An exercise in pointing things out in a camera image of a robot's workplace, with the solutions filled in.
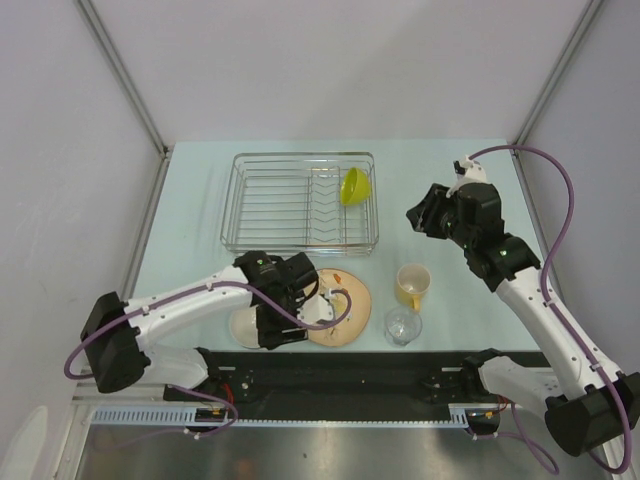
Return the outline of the white bowl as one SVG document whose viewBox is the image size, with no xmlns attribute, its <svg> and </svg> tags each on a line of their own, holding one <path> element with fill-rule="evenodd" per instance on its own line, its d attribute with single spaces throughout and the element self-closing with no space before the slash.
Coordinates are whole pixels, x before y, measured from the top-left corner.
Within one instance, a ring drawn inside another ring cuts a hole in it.
<svg viewBox="0 0 640 480">
<path fill-rule="evenodd" d="M 241 347 L 246 349 L 260 348 L 256 307 L 235 311 L 230 317 L 229 328 L 232 338 Z"/>
</svg>

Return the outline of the metal wire dish rack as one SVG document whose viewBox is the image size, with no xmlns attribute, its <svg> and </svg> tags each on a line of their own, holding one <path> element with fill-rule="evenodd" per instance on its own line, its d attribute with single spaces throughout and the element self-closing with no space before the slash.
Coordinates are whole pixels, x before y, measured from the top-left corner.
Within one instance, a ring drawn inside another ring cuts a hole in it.
<svg viewBox="0 0 640 480">
<path fill-rule="evenodd" d="M 344 206 L 346 173 L 360 168 L 372 193 Z M 366 151 L 240 153 L 228 181 L 220 241 L 231 253 L 366 256 L 378 243 L 374 157 Z"/>
</svg>

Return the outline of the beige bird pattern plate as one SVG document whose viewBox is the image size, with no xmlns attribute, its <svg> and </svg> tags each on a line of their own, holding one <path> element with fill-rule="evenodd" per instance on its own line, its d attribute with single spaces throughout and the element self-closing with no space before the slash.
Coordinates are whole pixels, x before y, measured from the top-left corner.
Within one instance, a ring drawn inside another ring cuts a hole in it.
<svg viewBox="0 0 640 480">
<path fill-rule="evenodd" d="M 319 293 L 329 294 L 333 290 L 345 290 L 351 298 L 351 307 L 347 317 L 337 326 L 312 330 L 308 333 L 308 339 L 324 347 L 344 347 L 358 338 L 369 321 L 372 310 L 370 291 L 364 282 L 345 270 L 324 268 L 318 274 Z"/>
</svg>

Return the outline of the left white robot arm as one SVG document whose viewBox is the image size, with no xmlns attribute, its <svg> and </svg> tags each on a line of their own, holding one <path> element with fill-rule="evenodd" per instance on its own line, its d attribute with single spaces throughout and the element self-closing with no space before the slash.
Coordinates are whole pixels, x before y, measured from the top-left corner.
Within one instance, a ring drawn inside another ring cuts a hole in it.
<svg viewBox="0 0 640 480">
<path fill-rule="evenodd" d="M 274 349 L 306 339 L 335 318 L 304 253 L 288 259 L 264 251 L 237 257 L 221 271 L 173 291 L 138 299 L 110 292 L 99 297 L 80 333 L 81 353 L 102 394 L 159 383 L 214 397 L 221 376 L 204 347 L 169 347 L 162 340 L 204 320 L 252 310 L 258 343 Z"/>
</svg>

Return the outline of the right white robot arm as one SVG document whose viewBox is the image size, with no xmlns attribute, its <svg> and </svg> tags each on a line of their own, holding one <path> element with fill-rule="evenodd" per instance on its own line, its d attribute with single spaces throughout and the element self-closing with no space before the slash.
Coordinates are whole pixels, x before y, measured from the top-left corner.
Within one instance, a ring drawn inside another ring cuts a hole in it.
<svg viewBox="0 0 640 480">
<path fill-rule="evenodd" d="M 406 217 L 414 231 L 462 248 L 470 271 L 516 314 L 555 374 L 545 379 L 487 349 L 463 363 L 461 388 L 469 399 L 495 394 L 515 401 L 539 416 L 572 456 L 636 426 L 638 373 L 624 373 L 604 355 L 542 282 L 539 259 L 524 240 L 505 232 L 493 185 L 469 183 L 451 192 L 434 184 Z"/>
</svg>

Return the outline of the lime green bowl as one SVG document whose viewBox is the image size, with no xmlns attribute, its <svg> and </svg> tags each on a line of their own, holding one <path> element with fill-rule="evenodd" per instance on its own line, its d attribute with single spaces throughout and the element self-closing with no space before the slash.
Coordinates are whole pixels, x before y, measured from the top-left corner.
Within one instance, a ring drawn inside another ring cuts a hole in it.
<svg viewBox="0 0 640 480">
<path fill-rule="evenodd" d="M 372 193 L 369 177 L 360 168 L 351 168 L 344 178 L 340 190 L 340 201 L 344 206 L 358 205 Z"/>
</svg>

